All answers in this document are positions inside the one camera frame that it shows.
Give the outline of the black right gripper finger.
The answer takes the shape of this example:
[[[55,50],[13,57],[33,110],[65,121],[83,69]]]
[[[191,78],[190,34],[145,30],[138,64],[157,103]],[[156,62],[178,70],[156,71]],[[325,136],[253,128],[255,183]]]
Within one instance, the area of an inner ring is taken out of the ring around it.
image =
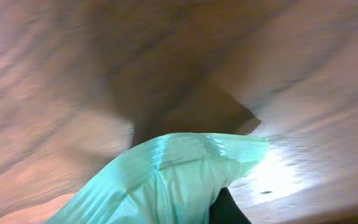
[[[209,224],[251,224],[235,203],[227,187],[220,190],[209,208]]]

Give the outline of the mint toilet tissue pack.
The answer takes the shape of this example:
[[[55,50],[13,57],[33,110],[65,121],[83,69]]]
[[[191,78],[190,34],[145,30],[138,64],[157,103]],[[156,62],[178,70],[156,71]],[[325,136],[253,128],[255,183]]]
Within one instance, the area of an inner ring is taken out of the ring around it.
[[[265,157],[266,138],[172,133],[122,153],[50,223],[207,223],[221,189]]]

